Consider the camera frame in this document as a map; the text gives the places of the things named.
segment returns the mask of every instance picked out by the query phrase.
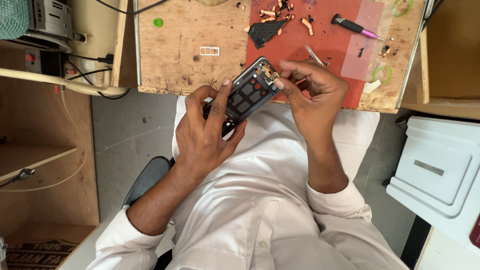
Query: green rubber ring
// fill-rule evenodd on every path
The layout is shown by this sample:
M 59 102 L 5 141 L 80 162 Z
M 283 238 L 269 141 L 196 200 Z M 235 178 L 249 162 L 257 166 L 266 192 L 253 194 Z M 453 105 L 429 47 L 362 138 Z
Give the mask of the green rubber ring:
M 159 19 L 159 18 L 156 18 L 153 20 L 153 24 L 156 26 L 156 27 L 160 27 L 163 25 L 163 21 L 162 19 Z
M 398 13 L 396 13 L 395 11 L 396 11 L 396 4 L 397 4 L 399 1 L 400 1 L 400 0 L 396 0 L 395 3 L 394 3 L 393 6 L 392 6 L 392 13 L 393 13 L 393 15 L 395 15 L 396 17 L 401 17 L 401 16 L 407 14 L 407 13 L 412 9 L 412 6 L 413 6 L 413 0 L 410 0 L 410 6 L 408 7 L 407 11 L 405 11 L 405 12 L 402 13 L 402 14 L 398 14 Z
M 387 68 L 388 71 L 390 71 L 390 76 L 388 77 L 388 79 L 386 81 L 384 81 L 382 83 L 382 85 L 388 83 L 388 81 L 390 81 L 390 79 L 392 78 L 392 69 L 390 67 L 387 67 L 387 66 L 383 66 L 383 67 L 379 67 L 374 73 L 373 73 L 373 77 L 372 77 L 372 80 L 375 81 L 375 75 L 377 75 L 377 72 L 383 68 Z

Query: man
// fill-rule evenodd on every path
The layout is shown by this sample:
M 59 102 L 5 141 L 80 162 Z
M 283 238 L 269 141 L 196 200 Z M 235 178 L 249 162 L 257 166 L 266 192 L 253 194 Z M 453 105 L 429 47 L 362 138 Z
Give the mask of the man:
M 340 110 L 348 83 L 311 59 L 279 66 L 291 110 L 265 104 L 226 141 L 230 79 L 179 98 L 175 165 L 117 214 L 88 269 L 152 269 L 169 220 L 168 270 L 407 269 L 352 183 L 379 114 Z

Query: sim card tray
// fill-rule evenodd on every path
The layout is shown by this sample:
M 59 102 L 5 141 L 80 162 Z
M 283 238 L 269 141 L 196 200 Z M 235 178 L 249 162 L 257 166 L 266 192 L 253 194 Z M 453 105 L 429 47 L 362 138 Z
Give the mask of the sim card tray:
M 200 55 L 220 56 L 220 47 L 200 47 Z

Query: black chair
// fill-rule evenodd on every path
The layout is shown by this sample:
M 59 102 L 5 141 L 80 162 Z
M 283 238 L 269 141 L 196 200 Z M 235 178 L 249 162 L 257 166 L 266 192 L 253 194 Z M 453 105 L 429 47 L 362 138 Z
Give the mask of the black chair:
M 140 196 L 160 181 L 174 164 L 175 160 L 173 158 L 168 160 L 165 157 L 154 157 L 150 160 L 130 188 L 130 191 L 125 197 L 125 201 L 122 204 L 122 208 L 126 205 L 132 206 Z M 165 270 L 171 261 L 172 250 L 169 250 L 158 258 L 154 270 Z

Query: hand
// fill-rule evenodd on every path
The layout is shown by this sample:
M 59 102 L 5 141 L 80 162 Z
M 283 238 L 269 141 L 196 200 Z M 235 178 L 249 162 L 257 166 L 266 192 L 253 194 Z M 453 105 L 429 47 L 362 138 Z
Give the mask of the hand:
M 305 140 L 331 136 L 336 115 L 348 92 L 348 83 L 311 58 L 281 60 L 279 65 L 281 78 L 274 84 L 287 97 L 295 124 Z M 303 90 L 309 91 L 310 99 L 302 94 Z
M 201 86 L 185 99 L 187 113 L 176 130 L 180 154 L 175 166 L 187 171 L 197 184 L 235 152 L 245 135 L 247 121 L 239 124 L 227 141 L 222 139 L 225 108 L 231 89 L 232 81 L 226 79 L 218 92 L 210 86 Z M 207 97 L 215 98 L 215 101 L 205 120 L 203 109 Z

